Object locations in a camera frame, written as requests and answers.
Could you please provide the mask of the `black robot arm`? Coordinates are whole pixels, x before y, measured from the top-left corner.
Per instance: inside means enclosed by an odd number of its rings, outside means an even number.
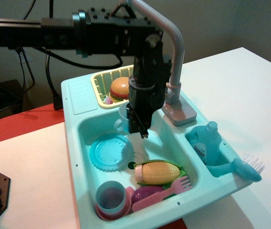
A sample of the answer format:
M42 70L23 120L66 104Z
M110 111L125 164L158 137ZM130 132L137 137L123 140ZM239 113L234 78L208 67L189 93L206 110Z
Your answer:
M127 130L147 138L152 115L165 101L171 60L162 53L162 30L157 24L148 18L138 18L127 4L121 6L125 14L119 8L90 8L71 19L0 19L0 47L31 47L49 55L53 50L75 50L83 57L94 54L113 54L118 59L134 57Z

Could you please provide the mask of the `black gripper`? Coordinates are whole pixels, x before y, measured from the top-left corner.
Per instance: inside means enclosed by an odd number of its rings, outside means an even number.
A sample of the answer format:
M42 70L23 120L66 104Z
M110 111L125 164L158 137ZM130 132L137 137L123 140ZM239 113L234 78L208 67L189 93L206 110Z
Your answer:
M162 51L161 37L148 36L142 54L134 57L133 74L129 77L128 132L140 133L143 139L149 136L152 114L164 104L171 75L171 59Z

